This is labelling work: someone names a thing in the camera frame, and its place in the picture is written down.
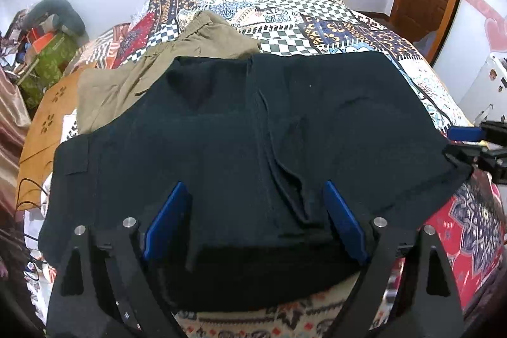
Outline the black pants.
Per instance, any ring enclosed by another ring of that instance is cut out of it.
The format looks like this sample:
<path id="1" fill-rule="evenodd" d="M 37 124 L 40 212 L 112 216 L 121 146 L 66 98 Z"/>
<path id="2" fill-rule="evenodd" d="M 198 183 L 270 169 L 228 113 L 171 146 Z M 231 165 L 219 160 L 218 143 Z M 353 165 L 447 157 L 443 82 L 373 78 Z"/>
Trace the black pants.
<path id="1" fill-rule="evenodd" d="M 179 57 L 110 124 L 61 144 L 39 245 L 62 264 L 74 228 L 192 207 L 150 275 L 177 310 L 259 310 L 358 271 L 322 199 L 362 224 L 416 229 L 470 177 L 383 54 Z"/>

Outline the khaki pants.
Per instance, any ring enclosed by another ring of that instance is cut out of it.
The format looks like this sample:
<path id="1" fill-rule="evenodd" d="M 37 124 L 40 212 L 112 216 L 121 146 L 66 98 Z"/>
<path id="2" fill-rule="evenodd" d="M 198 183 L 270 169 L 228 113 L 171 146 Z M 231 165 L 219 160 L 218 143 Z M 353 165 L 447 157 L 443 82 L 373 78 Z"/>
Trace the khaki pants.
<path id="1" fill-rule="evenodd" d="M 85 69 L 77 84 L 80 135 L 111 123 L 134 105 L 177 57 L 242 58 L 260 52 L 258 39 L 240 34 L 221 16 L 200 11 L 175 40 L 149 47 L 117 69 Z"/>

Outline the wooden lap desk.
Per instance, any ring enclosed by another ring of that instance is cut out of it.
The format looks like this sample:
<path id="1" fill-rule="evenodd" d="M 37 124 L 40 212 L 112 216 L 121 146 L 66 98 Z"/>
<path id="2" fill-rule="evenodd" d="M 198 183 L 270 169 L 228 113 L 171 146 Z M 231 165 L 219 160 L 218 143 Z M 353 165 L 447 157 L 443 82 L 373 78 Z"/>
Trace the wooden lap desk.
<path id="1" fill-rule="evenodd" d="M 87 66 L 51 86 L 40 101 L 28 130 L 20 159 L 16 211 L 40 205 L 41 187 L 52 172 L 60 143 L 64 116 L 77 107 L 77 82 Z"/>

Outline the red striped curtain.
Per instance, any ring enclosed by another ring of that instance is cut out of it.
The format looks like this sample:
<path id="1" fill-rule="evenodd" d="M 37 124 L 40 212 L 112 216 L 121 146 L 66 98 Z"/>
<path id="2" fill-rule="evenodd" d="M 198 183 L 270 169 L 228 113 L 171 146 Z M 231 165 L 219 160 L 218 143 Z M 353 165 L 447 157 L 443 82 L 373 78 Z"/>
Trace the red striped curtain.
<path id="1" fill-rule="evenodd" d="M 1 69 L 0 84 L 0 190 L 1 224 L 15 215 L 19 162 L 31 119 L 22 94 Z"/>

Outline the green fabric storage box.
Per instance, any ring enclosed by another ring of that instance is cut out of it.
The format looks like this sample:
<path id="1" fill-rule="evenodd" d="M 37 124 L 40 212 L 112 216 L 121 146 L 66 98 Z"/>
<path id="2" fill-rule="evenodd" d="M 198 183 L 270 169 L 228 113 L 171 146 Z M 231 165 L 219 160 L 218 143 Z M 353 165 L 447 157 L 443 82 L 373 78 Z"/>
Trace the green fabric storage box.
<path id="1" fill-rule="evenodd" d="M 63 77 L 64 70 L 76 51 L 75 40 L 62 32 L 56 32 L 52 41 L 39 54 L 31 46 L 26 65 L 16 81 L 29 110 L 36 108 L 46 90 Z"/>

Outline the orange cardboard box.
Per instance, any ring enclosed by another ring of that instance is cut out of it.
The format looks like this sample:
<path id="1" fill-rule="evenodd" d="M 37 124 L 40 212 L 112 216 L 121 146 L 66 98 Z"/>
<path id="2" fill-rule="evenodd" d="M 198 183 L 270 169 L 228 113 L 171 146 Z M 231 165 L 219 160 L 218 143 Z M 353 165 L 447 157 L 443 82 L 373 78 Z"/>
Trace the orange cardboard box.
<path id="1" fill-rule="evenodd" d="M 52 41 L 54 36 L 55 33 L 48 33 L 44 34 L 38 39 L 35 39 L 34 42 L 32 43 L 32 47 L 34 48 L 35 53 L 39 54 L 40 51 L 42 51 L 46 47 L 46 45 L 48 45 Z"/>

